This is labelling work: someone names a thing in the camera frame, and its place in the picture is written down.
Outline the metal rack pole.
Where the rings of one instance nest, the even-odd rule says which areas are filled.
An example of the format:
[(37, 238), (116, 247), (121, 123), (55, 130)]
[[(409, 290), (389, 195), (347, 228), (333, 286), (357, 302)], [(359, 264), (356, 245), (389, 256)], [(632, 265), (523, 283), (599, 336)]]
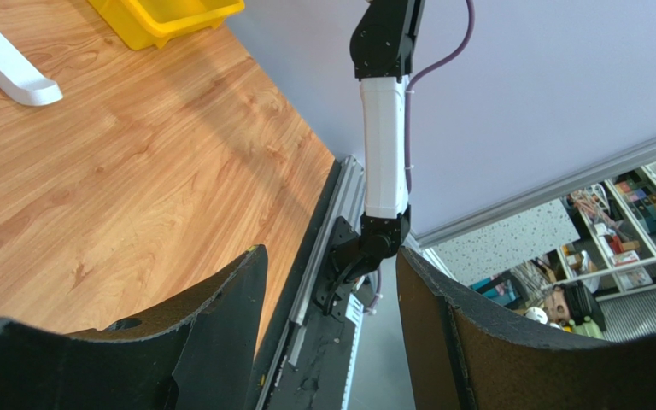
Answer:
[(31, 107), (63, 99), (60, 86), (45, 77), (1, 33), (0, 89), (13, 101)]

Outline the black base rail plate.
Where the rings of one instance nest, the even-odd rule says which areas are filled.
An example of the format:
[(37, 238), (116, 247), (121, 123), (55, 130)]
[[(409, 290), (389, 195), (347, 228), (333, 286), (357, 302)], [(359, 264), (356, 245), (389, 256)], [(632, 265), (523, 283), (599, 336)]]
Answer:
[(364, 190), (354, 157), (334, 163), (257, 350), (244, 408), (348, 407), (361, 305), (343, 302), (325, 316), (313, 294), (330, 246), (357, 233)]

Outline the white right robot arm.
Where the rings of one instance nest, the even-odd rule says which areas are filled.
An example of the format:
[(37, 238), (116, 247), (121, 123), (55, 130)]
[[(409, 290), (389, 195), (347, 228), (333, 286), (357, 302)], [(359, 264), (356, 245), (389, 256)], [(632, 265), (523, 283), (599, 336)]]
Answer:
[(360, 83), (366, 191), (357, 232), (338, 220), (314, 301), (343, 318), (357, 278), (397, 254), (411, 225), (406, 148), (406, 94), (424, 4), (372, 1), (355, 28), (349, 54)]

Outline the yellow plastic bin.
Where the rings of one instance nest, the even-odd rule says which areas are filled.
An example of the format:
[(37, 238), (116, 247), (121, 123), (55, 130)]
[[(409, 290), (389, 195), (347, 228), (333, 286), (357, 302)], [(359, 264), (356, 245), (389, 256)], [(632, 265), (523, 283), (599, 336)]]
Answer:
[(132, 50), (205, 28), (217, 28), (245, 9), (243, 0), (90, 0), (90, 6)]

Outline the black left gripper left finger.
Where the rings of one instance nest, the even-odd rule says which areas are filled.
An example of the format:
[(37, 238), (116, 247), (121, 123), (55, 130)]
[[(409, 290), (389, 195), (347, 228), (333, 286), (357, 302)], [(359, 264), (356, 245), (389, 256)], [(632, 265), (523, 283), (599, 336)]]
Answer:
[(256, 245), (103, 330), (0, 318), (0, 409), (242, 409), (266, 291)]

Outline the background storage shelves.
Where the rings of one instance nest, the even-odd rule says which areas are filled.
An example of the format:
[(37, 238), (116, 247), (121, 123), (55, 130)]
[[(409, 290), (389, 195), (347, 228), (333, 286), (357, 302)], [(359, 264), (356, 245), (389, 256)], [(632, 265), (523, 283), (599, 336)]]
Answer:
[(571, 239), (471, 281), (507, 308), (609, 341), (656, 333), (656, 161), (559, 199)]

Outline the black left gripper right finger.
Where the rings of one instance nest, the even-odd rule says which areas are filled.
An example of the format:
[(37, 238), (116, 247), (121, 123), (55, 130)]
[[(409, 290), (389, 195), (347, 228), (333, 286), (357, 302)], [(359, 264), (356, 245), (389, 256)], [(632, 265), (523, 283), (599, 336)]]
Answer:
[(418, 409), (656, 409), (656, 334), (612, 343), (539, 324), (396, 257)]

